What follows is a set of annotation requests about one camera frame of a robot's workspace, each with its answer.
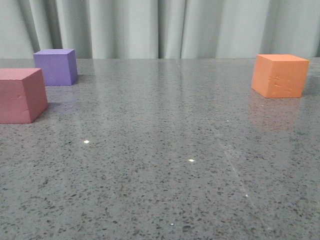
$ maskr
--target curtain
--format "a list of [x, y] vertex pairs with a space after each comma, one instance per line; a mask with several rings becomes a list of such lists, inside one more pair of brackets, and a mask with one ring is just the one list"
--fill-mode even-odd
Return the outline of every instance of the curtain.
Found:
[[0, 0], [0, 58], [319, 56], [320, 0]]

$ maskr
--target foam cube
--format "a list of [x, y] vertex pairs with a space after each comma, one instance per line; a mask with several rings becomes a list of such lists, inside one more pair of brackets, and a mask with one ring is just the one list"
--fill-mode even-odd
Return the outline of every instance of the foam cube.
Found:
[[47, 107], [40, 68], [0, 68], [0, 124], [32, 123]]
[[308, 65], [309, 60], [290, 54], [259, 54], [251, 87], [265, 98], [301, 97]]
[[45, 49], [34, 53], [33, 59], [46, 86], [71, 86], [78, 78], [74, 49]]

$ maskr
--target purple cube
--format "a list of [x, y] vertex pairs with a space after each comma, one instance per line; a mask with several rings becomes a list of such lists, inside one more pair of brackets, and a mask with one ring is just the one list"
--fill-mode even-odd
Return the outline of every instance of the purple cube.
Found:
[[46, 86], [71, 86], [78, 78], [74, 49], [44, 49], [33, 54]]

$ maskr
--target pink cube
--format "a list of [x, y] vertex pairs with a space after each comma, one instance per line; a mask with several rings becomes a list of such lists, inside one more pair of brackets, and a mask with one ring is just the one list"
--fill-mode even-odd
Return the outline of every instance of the pink cube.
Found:
[[0, 124], [32, 123], [47, 107], [40, 68], [0, 68]]

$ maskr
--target terrazzo surface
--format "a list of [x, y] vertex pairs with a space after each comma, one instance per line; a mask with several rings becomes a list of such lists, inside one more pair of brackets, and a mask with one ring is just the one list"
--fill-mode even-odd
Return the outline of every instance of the terrazzo surface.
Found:
[[78, 59], [34, 123], [0, 124], [0, 239], [320, 239], [320, 60], [287, 99], [254, 64]]

